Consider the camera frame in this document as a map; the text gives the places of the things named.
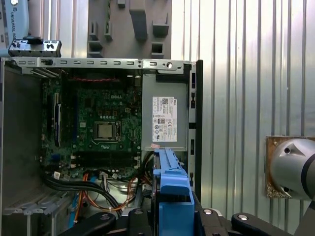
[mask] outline cpu socket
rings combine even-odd
[[[121,140],[121,122],[95,122],[93,135],[95,141],[119,142]]]

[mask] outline corrugated metal wall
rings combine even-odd
[[[204,60],[201,203],[294,233],[308,202],[265,197],[265,137],[315,135],[315,1],[188,2],[183,57]]]

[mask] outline green circuit board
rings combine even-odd
[[[42,95],[42,165],[57,168],[67,177],[81,177],[86,169],[119,171],[121,177],[137,171],[140,165],[137,158],[141,153],[140,86],[58,78],[43,81]],[[59,135],[56,133],[58,120]],[[71,157],[76,153],[96,153],[98,156],[116,153],[123,158],[97,162],[95,166],[86,158],[87,167],[73,167]]]

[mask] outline power supply label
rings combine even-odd
[[[153,97],[152,141],[177,142],[177,99]]]

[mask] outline barcode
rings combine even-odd
[[[168,98],[163,98],[162,99],[162,104],[163,105],[168,105]]]

